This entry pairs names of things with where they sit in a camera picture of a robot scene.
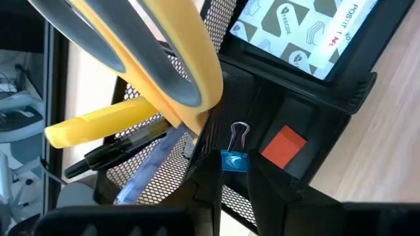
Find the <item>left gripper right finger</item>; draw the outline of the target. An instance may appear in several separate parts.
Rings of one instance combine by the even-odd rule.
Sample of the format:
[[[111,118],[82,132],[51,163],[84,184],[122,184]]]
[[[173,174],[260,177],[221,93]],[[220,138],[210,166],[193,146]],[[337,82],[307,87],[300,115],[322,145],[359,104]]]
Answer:
[[[420,236],[420,203],[340,202],[257,151],[247,175],[259,236]]]

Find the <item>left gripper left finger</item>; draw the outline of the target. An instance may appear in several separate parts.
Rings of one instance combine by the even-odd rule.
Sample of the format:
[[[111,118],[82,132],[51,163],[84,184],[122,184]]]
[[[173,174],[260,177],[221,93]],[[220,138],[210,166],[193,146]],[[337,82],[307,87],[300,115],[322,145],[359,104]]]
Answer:
[[[213,150],[157,205],[59,208],[34,236],[219,236],[221,195],[221,153]]]

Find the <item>purple-blue marbled pen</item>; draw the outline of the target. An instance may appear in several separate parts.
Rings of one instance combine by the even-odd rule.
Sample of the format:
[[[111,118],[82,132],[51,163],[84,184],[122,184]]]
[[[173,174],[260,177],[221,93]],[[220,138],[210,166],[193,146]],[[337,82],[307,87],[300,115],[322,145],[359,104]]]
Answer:
[[[140,164],[127,184],[115,198],[114,205],[133,205],[146,189],[160,166],[167,160],[172,149],[186,132],[185,126],[170,128],[147,158]]]

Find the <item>black pen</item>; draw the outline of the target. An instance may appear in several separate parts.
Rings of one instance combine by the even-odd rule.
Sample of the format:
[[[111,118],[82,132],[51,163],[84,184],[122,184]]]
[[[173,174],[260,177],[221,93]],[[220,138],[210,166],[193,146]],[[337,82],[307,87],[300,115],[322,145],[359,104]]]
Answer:
[[[136,155],[153,141],[166,136],[171,125],[162,120],[148,127],[136,130],[110,144],[102,146],[85,154],[84,159],[68,167],[64,171],[66,178],[73,178],[88,170],[108,170],[116,167]]]

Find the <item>orange eraser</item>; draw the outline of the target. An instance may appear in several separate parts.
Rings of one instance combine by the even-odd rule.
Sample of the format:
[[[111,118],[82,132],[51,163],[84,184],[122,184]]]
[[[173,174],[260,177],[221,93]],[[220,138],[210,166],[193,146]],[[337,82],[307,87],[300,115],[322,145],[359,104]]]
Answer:
[[[262,155],[279,168],[285,168],[305,146],[306,139],[285,125],[263,149]]]

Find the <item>yellow pen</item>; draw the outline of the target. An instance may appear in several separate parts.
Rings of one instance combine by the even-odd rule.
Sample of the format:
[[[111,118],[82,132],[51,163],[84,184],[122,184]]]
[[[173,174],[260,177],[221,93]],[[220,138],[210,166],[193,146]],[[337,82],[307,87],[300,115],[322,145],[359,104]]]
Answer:
[[[68,148],[110,136],[157,113],[151,103],[139,96],[49,126],[45,135],[53,147]]]

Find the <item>yellow handled scissors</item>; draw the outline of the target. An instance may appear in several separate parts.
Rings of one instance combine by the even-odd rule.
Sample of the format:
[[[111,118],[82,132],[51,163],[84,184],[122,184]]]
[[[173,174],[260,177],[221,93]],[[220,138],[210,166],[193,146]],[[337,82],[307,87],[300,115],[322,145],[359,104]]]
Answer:
[[[136,0],[177,57],[178,73],[129,0],[28,0],[61,34],[131,84],[174,127],[200,134],[221,99],[221,65],[191,0]]]

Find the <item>blue sticky note pad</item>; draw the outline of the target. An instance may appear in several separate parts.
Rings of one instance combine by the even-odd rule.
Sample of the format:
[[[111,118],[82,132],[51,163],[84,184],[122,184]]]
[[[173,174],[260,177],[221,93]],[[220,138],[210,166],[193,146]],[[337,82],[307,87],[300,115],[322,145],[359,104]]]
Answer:
[[[326,80],[378,0],[248,0],[230,33]]]

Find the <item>black mesh desk organizer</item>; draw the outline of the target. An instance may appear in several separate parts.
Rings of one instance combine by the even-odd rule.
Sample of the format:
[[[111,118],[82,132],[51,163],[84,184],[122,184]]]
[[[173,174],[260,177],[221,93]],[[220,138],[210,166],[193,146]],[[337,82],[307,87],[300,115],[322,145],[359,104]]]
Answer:
[[[188,154],[182,139],[154,176],[139,203],[153,204],[172,192],[192,165],[210,149],[222,149],[230,139],[229,126],[239,119],[251,126],[247,148],[262,149],[270,137],[288,125],[306,144],[287,166],[304,183],[311,181],[350,118],[371,92],[377,74],[373,66],[414,0],[377,0],[350,45],[339,57],[326,82],[317,81],[280,60],[242,43],[228,28],[245,7],[245,0],[205,0],[202,15],[214,40],[226,79],[220,118],[213,112],[210,125]]]

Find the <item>grey office chair blue seat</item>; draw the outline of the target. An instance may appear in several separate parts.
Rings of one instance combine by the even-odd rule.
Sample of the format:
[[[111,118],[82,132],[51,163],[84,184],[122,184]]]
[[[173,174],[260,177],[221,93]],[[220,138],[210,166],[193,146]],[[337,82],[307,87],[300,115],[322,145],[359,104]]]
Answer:
[[[44,56],[0,49],[0,229],[42,210]]]

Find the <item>white globe table lamp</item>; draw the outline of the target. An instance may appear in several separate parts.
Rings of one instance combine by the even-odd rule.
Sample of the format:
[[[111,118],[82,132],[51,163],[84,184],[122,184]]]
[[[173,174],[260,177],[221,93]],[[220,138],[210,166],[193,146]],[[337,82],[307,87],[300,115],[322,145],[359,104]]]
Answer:
[[[93,198],[94,189],[82,182],[64,186],[58,196],[57,208],[98,205]]]

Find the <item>black aluminium table frame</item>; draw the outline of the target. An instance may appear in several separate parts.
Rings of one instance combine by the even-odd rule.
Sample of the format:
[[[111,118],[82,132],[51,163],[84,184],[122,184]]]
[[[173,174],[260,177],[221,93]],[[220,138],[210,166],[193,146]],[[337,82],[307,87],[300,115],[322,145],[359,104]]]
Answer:
[[[43,104],[44,126],[47,127],[65,120],[69,41],[48,22],[45,22],[44,30]],[[62,150],[52,147],[45,135],[41,160],[51,174],[61,176]],[[48,172],[42,170],[42,174],[43,214],[46,214],[55,208],[62,186],[49,177]]]

